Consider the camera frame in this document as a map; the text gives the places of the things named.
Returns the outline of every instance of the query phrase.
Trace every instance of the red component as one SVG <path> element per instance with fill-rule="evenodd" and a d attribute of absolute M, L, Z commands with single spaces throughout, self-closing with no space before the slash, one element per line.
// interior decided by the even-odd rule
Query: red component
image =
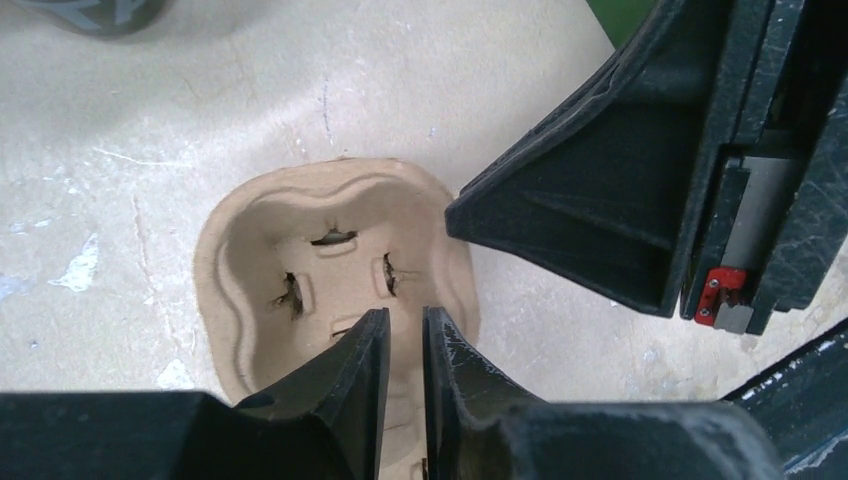
<path fill-rule="evenodd" d="M 701 300 L 698 302 L 698 311 L 695 312 L 695 321 L 701 325 L 713 326 L 715 324 L 716 295 L 722 288 L 728 290 L 739 290 L 745 284 L 748 272 L 736 268 L 719 267 L 710 270 L 704 289 L 701 291 Z"/>

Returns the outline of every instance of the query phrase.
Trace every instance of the green object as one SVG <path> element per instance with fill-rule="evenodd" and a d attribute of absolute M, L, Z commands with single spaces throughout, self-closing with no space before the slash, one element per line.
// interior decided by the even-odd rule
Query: green object
<path fill-rule="evenodd" d="M 587 0 L 612 45 L 621 48 L 651 11 L 655 0 Z"/>

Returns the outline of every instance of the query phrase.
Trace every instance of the black plastic part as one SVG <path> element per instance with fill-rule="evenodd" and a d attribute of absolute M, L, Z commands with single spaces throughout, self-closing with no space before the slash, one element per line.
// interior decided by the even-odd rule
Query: black plastic part
<path fill-rule="evenodd" d="M 848 472 L 848 321 L 730 393 L 777 447 L 789 478 Z"/>
<path fill-rule="evenodd" d="M 387 310 L 231 409 L 199 392 L 0 395 L 0 478 L 376 478 Z"/>
<path fill-rule="evenodd" d="M 431 480 L 781 478 L 764 432 L 723 404 L 548 404 L 425 309 Z"/>
<path fill-rule="evenodd" d="M 170 0 L 12 0 L 67 30 L 85 35 L 126 35 L 149 25 Z"/>
<path fill-rule="evenodd" d="M 797 199 L 771 222 L 780 228 L 745 289 L 747 331 L 762 333 L 772 310 L 809 304 L 848 233 L 848 111 L 837 98 L 846 20 L 848 2 L 659 0 L 586 84 L 463 189 L 448 233 L 639 312 L 670 317 L 680 297 L 691 319 L 745 189 L 733 162 L 798 158 Z"/>

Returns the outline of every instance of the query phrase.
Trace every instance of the scratched surface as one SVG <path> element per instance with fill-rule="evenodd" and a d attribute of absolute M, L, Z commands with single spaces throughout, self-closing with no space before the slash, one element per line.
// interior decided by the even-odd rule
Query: scratched surface
<path fill-rule="evenodd" d="M 176 0 L 111 41 L 0 2 L 0 389 L 220 394 L 191 259 L 225 194 L 340 155 L 458 190 L 610 52 L 583 0 Z M 848 316 L 845 255 L 761 338 L 472 255 L 479 349 L 547 399 L 715 398 Z"/>

